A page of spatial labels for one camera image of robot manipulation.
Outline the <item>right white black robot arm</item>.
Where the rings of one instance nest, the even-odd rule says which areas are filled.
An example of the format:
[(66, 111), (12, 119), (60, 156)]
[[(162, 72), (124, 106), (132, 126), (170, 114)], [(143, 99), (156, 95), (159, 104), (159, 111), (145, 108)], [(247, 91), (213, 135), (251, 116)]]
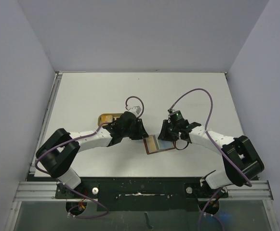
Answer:
[(168, 112), (168, 118), (162, 123), (159, 140), (183, 140), (188, 144), (197, 144), (220, 154), (223, 159), (223, 170), (214, 170), (200, 180), (200, 191), (204, 196), (210, 197), (218, 188), (228, 185), (250, 186), (250, 180), (265, 169), (248, 137), (242, 135), (235, 138), (208, 131), (200, 123), (189, 123), (179, 110)]

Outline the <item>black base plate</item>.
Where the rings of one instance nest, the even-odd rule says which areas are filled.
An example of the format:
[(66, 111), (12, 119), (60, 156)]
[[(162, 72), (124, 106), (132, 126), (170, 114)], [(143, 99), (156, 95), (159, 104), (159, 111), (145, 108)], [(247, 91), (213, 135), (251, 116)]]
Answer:
[(98, 211), (199, 210), (215, 190), (201, 186), (199, 177), (84, 177), (76, 191), (98, 200)]

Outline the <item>brown leather card holder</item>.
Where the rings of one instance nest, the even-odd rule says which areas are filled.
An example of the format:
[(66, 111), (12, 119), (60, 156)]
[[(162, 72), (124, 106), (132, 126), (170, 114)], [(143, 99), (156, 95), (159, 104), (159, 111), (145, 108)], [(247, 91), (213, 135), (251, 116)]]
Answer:
[[(154, 153), (151, 153), (151, 154), (156, 154), (156, 153), (165, 152), (165, 151), (169, 151), (169, 150), (175, 149), (175, 146), (174, 146), (173, 142), (158, 140), (158, 136), (157, 135), (154, 135), (154, 136), (155, 136), (155, 138), (156, 138), (156, 140), (158, 142), (159, 150), (154, 152)], [(148, 150), (147, 150), (146, 139), (143, 139), (143, 142), (144, 142), (146, 154), (149, 155)]]

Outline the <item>beige oval tray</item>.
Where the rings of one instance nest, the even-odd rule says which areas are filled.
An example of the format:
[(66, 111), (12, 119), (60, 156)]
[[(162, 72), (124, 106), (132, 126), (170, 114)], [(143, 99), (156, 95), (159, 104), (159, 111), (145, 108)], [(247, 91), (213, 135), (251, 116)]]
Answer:
[(99, 125), (101, 125), (103, 123), (112, 123), (115, 120), (117, 120), (121, 115), (122, 115), (122, 113), (105, 113), (105, 114), (101, 114), (98, 117), (97, 124), (99, 126)]

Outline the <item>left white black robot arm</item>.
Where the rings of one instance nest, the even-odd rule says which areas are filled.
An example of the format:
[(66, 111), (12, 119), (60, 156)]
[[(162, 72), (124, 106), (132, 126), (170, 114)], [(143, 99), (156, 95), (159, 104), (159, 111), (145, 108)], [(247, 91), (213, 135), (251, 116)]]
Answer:
[(35, 168), (67, 187), (66, 191), (77, 198), (84, 186), (71, 165), (79, 152), (97, 147), (110, 147), (124, 138), (143, 140), (148, 137), (143, 121), (132, 112), (124, 112), (117, 120), (102, 123), (96, 130), (67, 132), (56, 130), (37, 150)]

